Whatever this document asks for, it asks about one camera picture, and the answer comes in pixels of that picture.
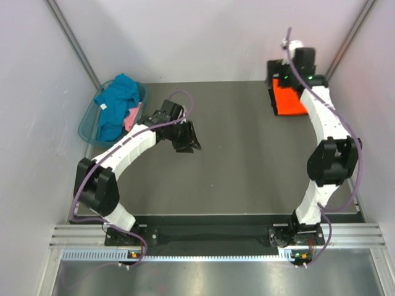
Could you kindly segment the orange t shirt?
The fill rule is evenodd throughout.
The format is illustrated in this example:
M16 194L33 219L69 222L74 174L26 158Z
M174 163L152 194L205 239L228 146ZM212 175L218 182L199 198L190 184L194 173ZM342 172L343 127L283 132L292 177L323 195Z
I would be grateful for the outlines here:
M307 115L306 108L299 100L297 92L293 88L282 88L279 79L272 79L272 89L275 93L278 116Z

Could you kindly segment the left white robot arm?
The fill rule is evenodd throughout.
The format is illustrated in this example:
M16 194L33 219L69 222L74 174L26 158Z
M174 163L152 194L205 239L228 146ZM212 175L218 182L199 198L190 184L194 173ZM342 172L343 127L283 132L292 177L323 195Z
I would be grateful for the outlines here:
M187 113L182 105L167 99L110 149L93 159L83 158L77 165L74 199L119 228L118 236L126 244L136 243L140 230L134 226L136 218L120 203L118 179L143 152L161 141L170 141L178 153L200 150Z

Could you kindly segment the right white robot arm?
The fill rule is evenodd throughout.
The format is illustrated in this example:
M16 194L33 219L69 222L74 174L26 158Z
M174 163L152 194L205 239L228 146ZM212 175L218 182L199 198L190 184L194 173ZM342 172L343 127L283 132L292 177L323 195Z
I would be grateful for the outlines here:
M307 161L309 185L291 216L288 237L304 243L321 222L321 210L350 178L358 161L357 143L341 123L330 97L329 84L316 74L315 49L301 41L283 46L283 59L267 62L267 86L277 116L308 115L317 146Z

